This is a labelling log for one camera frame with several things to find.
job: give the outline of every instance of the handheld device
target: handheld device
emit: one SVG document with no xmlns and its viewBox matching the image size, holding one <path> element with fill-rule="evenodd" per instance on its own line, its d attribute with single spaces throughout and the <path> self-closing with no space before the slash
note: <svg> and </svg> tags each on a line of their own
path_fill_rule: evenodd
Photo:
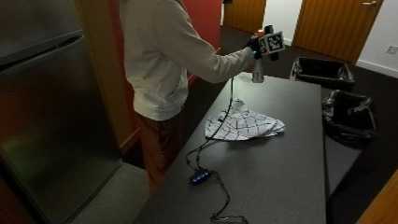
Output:
<svg viewBox="0 0 398 224">
<path fill-rule="evenodd" d="M 259 52 L 262 56 L 255 59 L 251 81 L 254 83 L 262 83 L 263 82 L 263 68 L 262 68 L 263 56 L 269 55 L 271 61 L 278 60 L 278 52 L 285 49 L 283 35 L 282 32 L 274 33 L 273 25 L 267 25 L 263 27 L 263 30 L 258 30 L 258 32 L 253 35 L 251 39 L 255 39 L 258 41 Z"/>
</svg>

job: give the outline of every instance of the gray table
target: gray table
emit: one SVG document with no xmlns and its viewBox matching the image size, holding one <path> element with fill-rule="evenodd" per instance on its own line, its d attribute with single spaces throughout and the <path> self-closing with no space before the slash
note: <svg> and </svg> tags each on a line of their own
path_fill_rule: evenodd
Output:
<svg viewBox="0 0 398 224">
<path fill-rule="evenodd" d="M 241 142 L 214 141 L 201 152 L 199 165 L 217 170 L 231 201 L 222 215 L 242 215 L 250 224 L 326 223 L 321 88 L 266 77 L 251 83 L 242 73 L 234 80 L 234 98 L 247 108 L 281 119 L 285 133 Z M 203 124 L 227 107 L 230 83 L 183 146 L 158 193 L 143 206 L 135 224 L 205 224 L 223 206 L 225 194 L 211 177 L 191 186 L 186 153 L 205 141 Z"/>
</svg>

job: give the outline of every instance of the person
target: person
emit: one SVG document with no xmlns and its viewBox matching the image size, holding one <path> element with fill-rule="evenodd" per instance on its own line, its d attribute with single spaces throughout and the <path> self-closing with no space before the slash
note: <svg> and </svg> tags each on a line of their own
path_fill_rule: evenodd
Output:
<svg viewBox="0 0 398 224">
<path fill-rule="evenodd" d="M 181 108 L 187 96 L 186 70 L 210 83 L 254 64 L 245 47 L 225 56 L 199 38 L 181 0 L 122 0 L 124 70 L 134 90 L 142 132 L 149 193 L 181 150 Z"/>
</svg>

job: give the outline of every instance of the white checkered cloth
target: white checkered cloth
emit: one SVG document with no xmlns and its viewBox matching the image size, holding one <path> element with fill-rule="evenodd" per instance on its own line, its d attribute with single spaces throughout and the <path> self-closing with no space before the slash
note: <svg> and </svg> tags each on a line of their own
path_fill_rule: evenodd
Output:
<svg viewBox="0 0 398 224">
<path fill-rule="evenodd" d="M 226 111 L 222 111 L 218 118 L 209 118 L 205 124 L 205 136 L 211 137 L 217 131 Z M 253 137 L 267 137 L 277 135 L 286 129 L 281 120 L 273 119 L 249 110 L 241 100 L 234 100 L 226 120 L 213 138 L 218 140 L 247 140 Z"/>
</svg>

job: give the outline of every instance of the hand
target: hand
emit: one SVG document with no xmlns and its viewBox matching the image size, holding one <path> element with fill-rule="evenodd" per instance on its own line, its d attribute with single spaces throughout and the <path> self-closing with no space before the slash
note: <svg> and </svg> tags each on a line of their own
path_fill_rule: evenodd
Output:
<svg viewBox="0 0 398 224">
<path fill-rule="evenodd" d="M 262 57 L 262 55 L 261 55 L 261 50 L 259 50 L 258 37 L 255 37 L 254 35 L 251 36 L 251 39 L 249 40 L 249 42 L 246 43 L 243 48 L 246 48 L 246 47 L 249 47 L 251 49 L 254 58 L 259 59 Z"/>
</svg>

